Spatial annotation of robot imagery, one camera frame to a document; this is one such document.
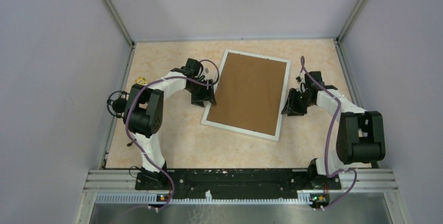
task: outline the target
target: metal corner post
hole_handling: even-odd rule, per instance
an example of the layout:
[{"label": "metal corner post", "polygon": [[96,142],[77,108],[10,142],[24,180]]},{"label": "metal corner post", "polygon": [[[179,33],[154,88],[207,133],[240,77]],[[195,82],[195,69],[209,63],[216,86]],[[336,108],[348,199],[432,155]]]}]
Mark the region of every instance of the metal corner post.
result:
[{"label": "metal corner post", "polygon": [[345,38],[347,32],[351,28],[352,24],[354,23],[355,19],[357,18],[358,14],[362,10],[366,2],[367,0],[358,0],[357,4],[355,5],[354,9],[351,12],[351,15],[347,19],[345,26],[343,27],[342,31],[337,37],[337,42],[339,45],[343,42],[343,39]]},{"label": "metal corner post", "polygon": [[[127,79],[129,77],[129,71],[131,70],[132,60],[134,58],[135,48],[137,43],[134,43],[130,49],[127,63],[125,66],[125,71],[122,77],[122,81],[119,86],[119,90],[124,91],[127,83]],[[117,124],[117,118],[112,117],[111,124],[109,126],[109,130],[106,136],[106,145],[103,149],[103,153],[101,155],[100,163],[98,164],[98,169],[103,169],[106,166],[106,160],[108,159],[109,150],[111,149],[112,138],[114,137],[115,126]]]},{"label": "metal corner post", "polygon": [[335,50],[337,51],[337,55],[339,56],[340,65],[342,67],[343,75],[345,76],[345,81],[349,89],[349,95],[351,95],[351,100],[357,106],[363,107],[363,103],[360,99],[360,96],[358,95],[357,86],[355,85],[354,78],[352,77],[346,55],[342,49],[342,44],[340,44],[338,40],[334,40],[334,45]]},{"label": "metal corner post", "polygon": [[106,9],[108,10],[109,14],[111,15],[112,20],[114,20],[115,25],[119,29],[120,33],[125,38],[125,41],[128,43],[129,46],[133,46],[135,43],[131,39],[131,36],[129,35],[129,32],[127,31],[122,19],[120,18],[119,14],[117,13],[116,8],[112,4],[111,0],[102,0]]}]

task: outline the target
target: small yellow object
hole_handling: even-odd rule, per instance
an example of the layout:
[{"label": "small yellow object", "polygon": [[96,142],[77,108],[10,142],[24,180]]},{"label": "small yellow object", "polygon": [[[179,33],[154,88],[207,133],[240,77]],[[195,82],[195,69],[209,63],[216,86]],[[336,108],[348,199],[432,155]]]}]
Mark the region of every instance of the small yellow object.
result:
[{"label": "small yellow object", "polygon": [[148,84],[148,81],[145,79],[145,77],[140,76],[135,80],[135,83],[146,86]]}]

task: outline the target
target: metal panel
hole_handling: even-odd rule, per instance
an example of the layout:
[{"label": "metal panel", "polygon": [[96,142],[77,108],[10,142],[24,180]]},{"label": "metal panel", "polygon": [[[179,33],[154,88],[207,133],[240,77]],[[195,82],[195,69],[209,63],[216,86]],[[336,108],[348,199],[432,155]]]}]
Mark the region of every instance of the metal panel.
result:
[{"label": "metal panel", "polygon": [[0,0],[0,223],[72,223],[130,48],[102,0]]},{"label": "metal panel", "polygon": [[134,41],[332,38],[358,0],[112,0]]},{"label": "metal panel", "polygon": [[383,114],[382,164],[395,172],[415,223],[442,217],[441,1],[368,0],[342,45],[363,104]]},{"label": "metal panel", "polygon": [[90,223],[391,223],[383,194],[351,194],[325,212],[300,205],[171,205],[158,214],[142,207],[119,216],[134,206],[95,204]]}]

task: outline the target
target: wire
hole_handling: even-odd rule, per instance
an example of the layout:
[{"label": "wire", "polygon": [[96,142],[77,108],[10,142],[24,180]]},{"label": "wire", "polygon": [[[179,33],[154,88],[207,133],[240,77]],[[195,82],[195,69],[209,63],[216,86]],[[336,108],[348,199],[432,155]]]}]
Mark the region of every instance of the wire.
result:
[{"label": "wire", "polygon": [[214,81],[214,85],[217,84],[218,80],[220,79],[220,72],[218,71],[217,65],[213,61],[211,61],[211,60],[201,60],[200,63],[201,62],[209,62],[209,63],[211,63],[215,67],[215,69],[217,70],[217,78]]},{"label": "wire", "polygon": [[300,92],[305,92],[305,91],[306,91],[306,84],[301,82],[300,83]]},{"label": "wire", "polygon": [[197,81],[202,81],[202,80],[204,80],[205,78],[206,78],[206,76],[204,76],[204,75],[199,76],[199,77],[197,78]]},{"label": "wire", "polygon": [[329,184],[328,184],[328,182],[326,182],[324,184],[324,194],[329,194]]},{"label": "wire", "polygon": [[[211,86],[214,86],[215,84],[217,84],[218,81],[219,81],[219,78],[220,78],[220,72],[219,72],[219,70],[218,70],[217,65],[216,65],[213,61],[211,61],[211,60],[201,60],[200,62],[210,62],[211,64],[213,64],[213,65],[215,66],[215,69],[217,70],[217,79],[215,80],[214,83],[212,83],[212,84],[205,84],[205,83],[198,82],[198,81],[196,81],[196,80],[193,80],[193,79],[188,78],[188,77],[183,77],[183,76],[170,76],[170,77],[165,77],[164,79],[165,79],[165,80],[170,80],[170,79],[186,79],[186,80],[188,80],[188,81],[190,81],[190,82],[193,82],[193,83],[196,83],[196,84],[198,84],[198,85],[205,86],[205,87],[211,87]],[[163,79],[155,80],[155,81],[149,83],[148,85],[146,85],[146,86],[144,86],[143,88],[140,89],[140,91],[139,91],[139,92],[137,93],[137,95],[135,96],[134,101],[132,102],[131,107],[130,107],[128,113],[127,113],[127,117],[126,117],[127,119],[130,119],[130,118],[131,118],[132,111],[134,110],[135,105],[137,104],[138,99],[140,98],[140,96],[142,95],[142,93],[146,90],[146,88],[148,88],[148,87],[150,87],[150,86],[152,86],[152,85],[154,85],[154,84],[157,84],[157,83],[163,82],[163,81],[164,81]],[[174,192],[175,192],[175,190],[176,190],[176,186],[175,186],[175,184],[174,184],[174,181],[172,180],[171,176],[170,176],[165,170],[163,170],[161,167],[159,167],[159,166],[157,166],[155,163],[153,163],[153,161],[152,161],[152,160],[149,158],[149,156],[146,154],[145,149],[143,149],[143,147],[140,146],[140,144],[135,140],[135,138],[131,136],[131,133],[129,132],[129,120],[127,120],[126,123],[125,123],[125,130],[126,130],[126,135],[129,137],[129,139],[132,141],[132,143],[133,143],[138,149],[140,149],[140,151],[142,152],[142,154],[143,154],[143,156],[146,158],[146,160],[147,160],[147,161],[148,161],[148,162],[149,162],[154,168],[156,168],[156,169],[159,170],[161,173],[163,173],[163,174],[168,178],[169,182],[171,183],[171,193],[170,193],[170,197],[168,197],[168,200],[166,201],[166,203],[165,203],[163,206],[161,206],[160,208],[154,208],[156,211],[161,211],[161,210],[165,209],[165,208],[169,205],[170,201],[172,200],[172,198],[173,198],[173,196],[174,196]],[[135,210],[135,209],[138,209],[138,208],[144,208],[144,207],[147,207],[148,209],[150,209],[150,206],[146,206],[146,205],[138,205],[138,206],[134,206],[134,207],[132,207],[132,208],[126,210],[125,212],[121,213],[121,214],[118,215],[117,217],[115,217],[115,218],[110,222],[110,224],[114,223],[117,219],[119,219],[119,218],[122,217],[123,215],[125,215],[125,214],[127,214],[127,213],[129,213],[129,212],[131,212],[131,211],[133,211],[133,210]]]},{"label": "wire", "polygon": [[337,116],[338,116],[338,114],[340,112],[340,108],[342,106],[342,103],[341,103],[340,99],[335,97],[331,92],[329,92],[324,86],[322,86],[320,83],[318,83],[309,74],[309,72],[305,68],[305,57],[304,56],[302,56],[300,58],[300,62],[301,62],[301,70],[300,70],[300,72],[304,71],[305,74],[309,77],[309,79],[312,80],[312,82],[314,82],[314,84],[316,84],[321,90],[325,91],[329,96],[331,96],[337,102],[337,109],[335,109],[334,115],[332,116],[332,119],[331,119],[331,123],[329,124],[328,134],[326,136],[326,146],[325,146],[325,149],[324,149],[324,166],[325,166],[325,170],[326,170],[326,176],[328,178],[332,178],[332,177],[336,176],[337,174],[339,174],[341,172],[348,172],[348,171],[353,171],[354,174],[355,174],[354,175],[354,181],[352,182],[352,184],[348,188],[348,190],[344,194],[342,194],[338,199],[336,199],[334,202],[330,203],[329,206],[323,208],[323,209],[327,209],[327,208],[330,208],[333,205],[335,205],[341,199],[343,199],[343,197],[346,196],[352,190],[352,188],[354,188],[354,185],[357,182],[357,171],[355,169],[353,169],[353,168],[349,168],[346,171],[344,169],[338,169],[337,171],[333,172],[332,174],[329,174],[329,166],[328,166],[329,165],[328,164],[329,144],[331,142],[332,128],[334,126],[335,119],[337,118]]},{"label": "wire", "polygon": [[139,168],[139,167],[137,167],[137,166],[131,166],[130,168],[129,168],[129,175],[132,177],[132,178],[137,178],[137,177],[135,177],[135,176],[133,176],[132,174],[131,174],[131,169],[132,168],[136,168],[138,171],[142,171],[142,169],[141,168]]}]

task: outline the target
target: cork board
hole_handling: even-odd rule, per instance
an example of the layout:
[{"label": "cork board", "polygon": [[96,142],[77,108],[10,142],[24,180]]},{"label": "cork board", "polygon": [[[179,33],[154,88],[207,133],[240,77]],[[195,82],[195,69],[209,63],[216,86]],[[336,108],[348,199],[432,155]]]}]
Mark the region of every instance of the cork board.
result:
[{"label": "cork board", "polygon": [[202,124],[278,141],[290,61],[226,50]]}]

